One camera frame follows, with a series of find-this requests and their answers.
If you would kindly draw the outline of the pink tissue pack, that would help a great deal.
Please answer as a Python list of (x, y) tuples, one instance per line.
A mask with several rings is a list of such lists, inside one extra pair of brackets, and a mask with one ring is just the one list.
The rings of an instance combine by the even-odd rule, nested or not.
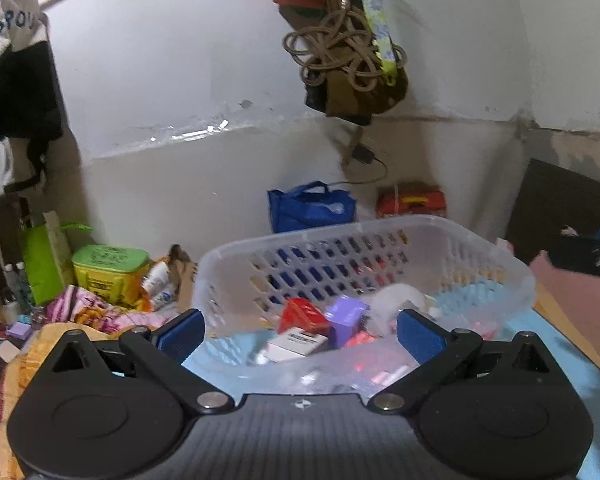
[(338, 356), (343, 385), (363, 396), (372, 396), (419, 367), (396, 336), (351, 344), (339, 350)]

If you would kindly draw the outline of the white round object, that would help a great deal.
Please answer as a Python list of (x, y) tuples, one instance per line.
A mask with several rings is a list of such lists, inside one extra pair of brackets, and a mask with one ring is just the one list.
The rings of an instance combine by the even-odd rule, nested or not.
[(428, 312), (428, 300), (417, 288), (396, 283), (384, 287), (368, 300), (367, 331), (376, 337), (387, 337), (396, 330), (398, 314), (404, 309)]

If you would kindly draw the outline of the purple box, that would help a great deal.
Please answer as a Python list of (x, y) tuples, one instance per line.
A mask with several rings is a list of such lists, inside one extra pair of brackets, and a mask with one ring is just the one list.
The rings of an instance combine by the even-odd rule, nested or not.
[(328, 336), (332, 348), (344, 347), (361, 330), (369, 308), (359, 299), (340, 296), (326, 309), (324, 317), (329, 325)]

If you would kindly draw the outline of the red small box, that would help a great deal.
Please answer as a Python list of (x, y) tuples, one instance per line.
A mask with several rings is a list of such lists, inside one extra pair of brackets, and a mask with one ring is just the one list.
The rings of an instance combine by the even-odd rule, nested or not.
[(325, 315), (311, 304), (309, 300), (291, 297), (287, 299), (282, 316), (277, 327), (277, 333), (298, 327), (307, 333), (329, 334), (329, 322)]

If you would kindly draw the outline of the white Kent cigarette pack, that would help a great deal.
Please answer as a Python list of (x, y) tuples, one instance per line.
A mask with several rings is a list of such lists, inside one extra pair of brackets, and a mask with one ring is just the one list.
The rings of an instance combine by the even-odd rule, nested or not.
[(328, 338), (322, 334), (291, 327), (268, 342), (265, 356), (275, 363), (302, 359), (324, 351), (328, 348), (328, 343)]

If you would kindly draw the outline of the white bottle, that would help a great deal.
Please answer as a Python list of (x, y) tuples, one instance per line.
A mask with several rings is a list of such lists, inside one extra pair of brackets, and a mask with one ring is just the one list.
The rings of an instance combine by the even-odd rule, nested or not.
[(172, 282), (168, 264), (157, 262), (140, 283), (142, 309), (146, 312), (158, 311), (174, 301), (175, 285)]

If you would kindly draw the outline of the brown cardboard box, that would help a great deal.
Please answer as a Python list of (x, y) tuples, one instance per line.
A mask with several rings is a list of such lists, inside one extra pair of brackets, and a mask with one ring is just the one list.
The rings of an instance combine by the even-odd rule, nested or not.
[(182, 313), (192, 306), (198, 264), (179, 244), (171, 246), (166, 263), (178, 296), (178, 312)]

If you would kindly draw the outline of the green yellow lidded tub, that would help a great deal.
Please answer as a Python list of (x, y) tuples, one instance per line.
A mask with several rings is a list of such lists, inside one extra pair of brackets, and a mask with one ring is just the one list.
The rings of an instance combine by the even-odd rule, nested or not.
[(140, 284), (151, 258), (143, 249), (95, 244), (77, 250), (72, 264), (80, 287), (108, 304), (132, 308), (140, 301)]

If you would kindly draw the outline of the floral pink blanket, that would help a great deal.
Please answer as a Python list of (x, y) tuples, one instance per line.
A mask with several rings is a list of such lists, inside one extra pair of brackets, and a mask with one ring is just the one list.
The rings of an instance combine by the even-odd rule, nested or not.
[(104, 334), (124, 332), (135, 325), (146, 325), (154, 330), (166, 324), (170, 318), (172, 314), (113, 306), (76, 285), (69, 285), (45, 308), (47, 323), (76, 323)]

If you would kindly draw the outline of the clear plastic basket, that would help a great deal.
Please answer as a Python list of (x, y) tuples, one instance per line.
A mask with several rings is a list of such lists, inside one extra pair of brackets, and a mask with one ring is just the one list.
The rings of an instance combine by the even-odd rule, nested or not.
[(288, 298), (323, 314), (340, 296), (368, 303), (392, 284), (428, 300), (426, 318), (446, 330), (495, 337), (535, 300), (531, 270), (509, 250), (439, 217), (394, 217), (241, 240), (200, 260), (193, 304), (206, 322), (185, 365), (231, 396), (356, 392), (342, 383), (338, 351), (376, 337), (361, 330), (344, 347), (275, 363), (265, 356)]

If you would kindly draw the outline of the yellow patterned blanket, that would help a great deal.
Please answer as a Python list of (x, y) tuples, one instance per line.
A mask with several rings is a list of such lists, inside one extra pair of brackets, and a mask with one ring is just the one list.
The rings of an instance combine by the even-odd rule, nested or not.
[(76, 323), (44, 325), (28, 341), (26, 348), (6, 367), (2, 385), (2, 419), (0, 422), (0, 479), (23, 479), (12, 449), (7, 440), (6, 427), (17, 401), (30, 384), (35, 373), (61, 336), (68, 330), (83, 330), (91, 341), (109, 340), (110, 337), (94, 328)]

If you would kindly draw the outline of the green paper bag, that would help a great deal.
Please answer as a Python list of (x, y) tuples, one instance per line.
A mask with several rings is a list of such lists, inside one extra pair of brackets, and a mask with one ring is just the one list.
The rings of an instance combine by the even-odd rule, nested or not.
[(56, 211), (42, 212), (40, 220), (23, 232), (24, 270), (37, 306), (46, 306), (69, 285), (76, 284), (67, 231), (91, 232), (84, 223), (62, 223)]

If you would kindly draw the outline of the red gift box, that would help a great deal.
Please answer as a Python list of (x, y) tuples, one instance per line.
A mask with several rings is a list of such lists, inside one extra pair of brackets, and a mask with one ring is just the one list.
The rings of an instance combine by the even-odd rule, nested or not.
[(377, 218), (409, 214), (428, 214), (445, 218), (448, 206), (444, 193), (437, 185), (398, 182), (378, 190), (375, 210)]

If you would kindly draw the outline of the blue shopping bag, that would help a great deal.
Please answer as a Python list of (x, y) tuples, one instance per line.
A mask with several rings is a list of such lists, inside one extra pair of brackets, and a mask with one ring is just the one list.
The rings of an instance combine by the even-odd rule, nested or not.
[(340, 226), (355, 219), (356, 200), (348, 191), (334, 190), (322, 181), (291, 191), (268, 191), (270, 225), (276, 234)]

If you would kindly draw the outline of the black power adapter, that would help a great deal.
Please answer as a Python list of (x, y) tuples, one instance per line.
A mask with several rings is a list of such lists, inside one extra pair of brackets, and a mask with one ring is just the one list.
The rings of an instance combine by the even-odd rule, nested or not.
[[(358, 126), (351, 134), (350, 140), (344, 149), (341, 159), (341, 169), (346, 177), (341, 184), (347, 185), (371, 185), (385, 180), (389, 175), (389, 168), (385, 162), (380, 160), (375, 152), (363, 143), (364, 127)], [(382, 173), (378, 177), (366, 178), (363, 180), (352, 180), (347, 176), (347, 171), (351, 166), (351, 162), (359, 162), (364, 166), (373, 166), (373, 164), (381, 166)]]

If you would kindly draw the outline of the white black hanging jacket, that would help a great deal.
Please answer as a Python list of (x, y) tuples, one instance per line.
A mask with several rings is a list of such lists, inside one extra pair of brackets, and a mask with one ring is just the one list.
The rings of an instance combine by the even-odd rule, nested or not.
[(0, 196), (40, 182), (64, 133), (46, 17), (38, 0), (0, 0)]

